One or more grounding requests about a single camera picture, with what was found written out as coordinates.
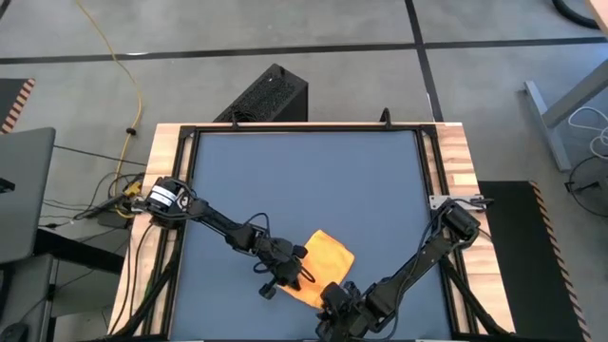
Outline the black striped-edge floor mat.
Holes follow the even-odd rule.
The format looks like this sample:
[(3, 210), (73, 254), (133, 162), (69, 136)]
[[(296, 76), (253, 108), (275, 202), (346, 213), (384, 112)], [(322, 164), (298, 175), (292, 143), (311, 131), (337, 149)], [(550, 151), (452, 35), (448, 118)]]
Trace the black striped-edge floor mat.
[(482, 180), (479, 187), (492, 200), (486, 216), (516, 335), (593, 342), (537, 184)]
[(0, 135), (13, 131), (35, 85), (33, 78), (0, 78)]

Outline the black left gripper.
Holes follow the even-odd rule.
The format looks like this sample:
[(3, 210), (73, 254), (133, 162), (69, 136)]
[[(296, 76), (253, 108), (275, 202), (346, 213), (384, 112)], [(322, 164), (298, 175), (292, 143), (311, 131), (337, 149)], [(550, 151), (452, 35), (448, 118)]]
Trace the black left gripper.
[(310, 274), (302, 264), (307, 254), (306, 247), (294, 245), (287, 239), (262, 237), (256, 243), (259, 262), (254, 265), (254, 272), (270, 273), (273, 277), (259, 289), (259, 294), (265, 299), (272, 299), (276, 294), (276, 286), (300, 291), (298, 277), (304, 276), (308, 280)]

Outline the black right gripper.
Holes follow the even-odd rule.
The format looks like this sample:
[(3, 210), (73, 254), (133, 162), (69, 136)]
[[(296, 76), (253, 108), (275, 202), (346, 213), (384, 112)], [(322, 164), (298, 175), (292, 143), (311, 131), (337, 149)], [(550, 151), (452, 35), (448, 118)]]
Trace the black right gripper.
[(320, 342), (352, 342), (363, 338), (375, 317), (354, 284), (331, 282), (322, 291), (315, 333)]

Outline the black computer tower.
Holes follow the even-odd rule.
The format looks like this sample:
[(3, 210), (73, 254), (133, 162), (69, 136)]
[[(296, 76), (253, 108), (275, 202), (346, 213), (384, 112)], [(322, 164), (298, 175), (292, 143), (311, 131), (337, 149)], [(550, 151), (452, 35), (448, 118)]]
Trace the black computer tower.
[(272, 64), (215, 119), (214, 123), (307, 122), (309, 84)]

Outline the orange microfibre towel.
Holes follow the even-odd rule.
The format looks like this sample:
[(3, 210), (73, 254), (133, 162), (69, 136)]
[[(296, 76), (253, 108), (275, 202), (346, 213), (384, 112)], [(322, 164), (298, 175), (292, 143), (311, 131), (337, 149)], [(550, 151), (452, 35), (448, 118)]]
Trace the orange microfibre towel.
[(303, 259), (303, 266), (312, 274), (315, 282), (305, 280), (303, 275), (299, 275), (297, 279), (300, 290), (289, 286), (280, 286), (280, 289), (311, 307), (321, 309), (321, 293), (332, 282), (338, 285), (342, 283), (355, 261), (355, 256), (341, 242), (322, 230), (311, 235), (305, 248), (308, 254)]

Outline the grey desk leg frame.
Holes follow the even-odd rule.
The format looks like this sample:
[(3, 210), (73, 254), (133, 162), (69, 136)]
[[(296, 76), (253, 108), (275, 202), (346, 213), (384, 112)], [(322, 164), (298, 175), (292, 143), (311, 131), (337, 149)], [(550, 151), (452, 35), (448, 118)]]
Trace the grey desk leg frame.
[(566, 120), (576, 109), (582, 108), (592, 98), (608, 87), (608, 59), (597, 66), (585, 78), (554, 104), (548, 106), (532, 81), (523, 83), (523, 91), (531, 113), (537, 121), (557, 168), (561, 172), (570, 171), (570, 162), (557, 126)]

